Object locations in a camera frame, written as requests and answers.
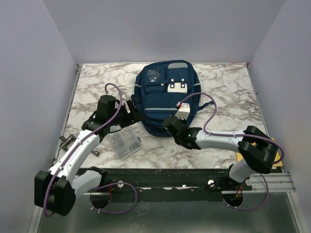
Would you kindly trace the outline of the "navy blue student backpack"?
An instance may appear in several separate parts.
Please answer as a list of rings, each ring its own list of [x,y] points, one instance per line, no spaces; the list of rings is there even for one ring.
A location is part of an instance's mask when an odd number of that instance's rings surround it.
[[[177,104],[192,93],[201,92],[193,65],[171,60],[145,66],[137,75],[132,102],[143,115],[145,130],[156,137],[170,137],[162,122],[177,112]]]

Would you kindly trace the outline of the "yellow notebook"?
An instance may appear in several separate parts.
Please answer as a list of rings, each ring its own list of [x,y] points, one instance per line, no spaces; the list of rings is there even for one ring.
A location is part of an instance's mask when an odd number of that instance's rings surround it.
[[[254,171],[270,173],[272,167],[282,166],[279,148],[271,143],[255,138],[246,138],[238,143],[237,161],[245,160],[246,164]]]

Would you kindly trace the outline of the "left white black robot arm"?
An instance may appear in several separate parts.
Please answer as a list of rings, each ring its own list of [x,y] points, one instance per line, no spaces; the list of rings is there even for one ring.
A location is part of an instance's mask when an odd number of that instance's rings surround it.
[[[80,176],[77,172],[108,134],[140,121],[142,115],[131,100],[122,103],[113,96],[101,96],[96,111],[82,124],[65,155],[48,171],[39,171],[35,176],[34,201],[43,209],[44,216],[66,216],[84,193],[104,191],[108,185],[106,171],[91,167]]]

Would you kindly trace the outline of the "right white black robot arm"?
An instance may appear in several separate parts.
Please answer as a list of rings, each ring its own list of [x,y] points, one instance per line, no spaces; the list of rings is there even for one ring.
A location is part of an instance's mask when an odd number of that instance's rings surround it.
[[[163,121],[165,130],[175,143],[189,150],[219,149],[238,152],[242,159],[233,164],[224,177],[224,186],[235,190],[250,175],[271,173],[278,147],[275,142],[255,126],[244,131],[205,132],[202,128],[186,125],[175,116]]]

